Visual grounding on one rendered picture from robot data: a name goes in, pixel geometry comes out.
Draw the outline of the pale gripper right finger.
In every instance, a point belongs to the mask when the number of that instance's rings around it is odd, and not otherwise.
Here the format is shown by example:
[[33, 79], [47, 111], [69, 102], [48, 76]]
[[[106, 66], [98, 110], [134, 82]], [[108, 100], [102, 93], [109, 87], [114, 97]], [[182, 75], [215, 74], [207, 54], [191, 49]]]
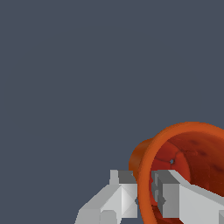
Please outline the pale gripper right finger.
[[190, 184], [175, 170], [152, 171], [151, 191], [163, 218], [184, 224], [224, 224], [224, 197]]

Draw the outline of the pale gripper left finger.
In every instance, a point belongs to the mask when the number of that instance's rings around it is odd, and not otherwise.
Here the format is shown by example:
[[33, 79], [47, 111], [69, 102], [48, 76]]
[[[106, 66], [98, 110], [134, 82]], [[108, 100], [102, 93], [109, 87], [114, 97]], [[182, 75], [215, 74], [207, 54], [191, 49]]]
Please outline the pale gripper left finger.
[[109, 184], [79, 210], [74, 224], [121, 224], [137, 217], [136, 200], [133, 171], [111, 170]]

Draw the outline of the terracotta orange flower pot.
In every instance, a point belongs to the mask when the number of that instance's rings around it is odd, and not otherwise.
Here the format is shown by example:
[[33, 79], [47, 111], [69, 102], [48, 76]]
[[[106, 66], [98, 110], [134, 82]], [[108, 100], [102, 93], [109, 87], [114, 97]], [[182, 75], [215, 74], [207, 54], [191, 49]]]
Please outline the terracotta orange flower pot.
[[204, 122], [171, 125], [134, 149], [129, 170], [137, 182], [143, 224], [184, 224], [159, 212], [152, 196], [151, 173], [175, 170], [191, 184], [224, 197], [224, 129]]

